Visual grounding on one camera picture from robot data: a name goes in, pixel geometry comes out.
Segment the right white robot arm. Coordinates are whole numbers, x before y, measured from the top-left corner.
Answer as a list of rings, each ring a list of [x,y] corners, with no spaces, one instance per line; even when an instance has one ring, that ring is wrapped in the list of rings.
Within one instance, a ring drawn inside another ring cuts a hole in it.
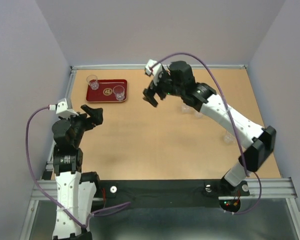
[[[252,172],[257,172],[273,153],[277,131],[272,127],[262,127],[243,116],[228,104],[224,104],[206,83],[196,82],[192,68],[185,61],[172,62],[167,69],[150,59],[144,68],[145,74],[152,77],[148,88],[143,90],[144,100],[153,107],[158,105],[155,95],[163,100],[167,95],[180,97],[184,104],[195,109],[239,140],[244,148],[238,162],[222,177],[221,192],[232,195],[238,185]]]

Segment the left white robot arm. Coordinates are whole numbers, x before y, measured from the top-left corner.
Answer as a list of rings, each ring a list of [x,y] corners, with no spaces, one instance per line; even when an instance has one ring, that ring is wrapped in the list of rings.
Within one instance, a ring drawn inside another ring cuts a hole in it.
[[[82,105],[83,113],[61,116],[52,125],[53,168],[57,186],[54,240],[91,240],[89,217],[93,197],[101,193],[96,172],[82,172],[80,143],[86,131],[103,123],[103,109]]]

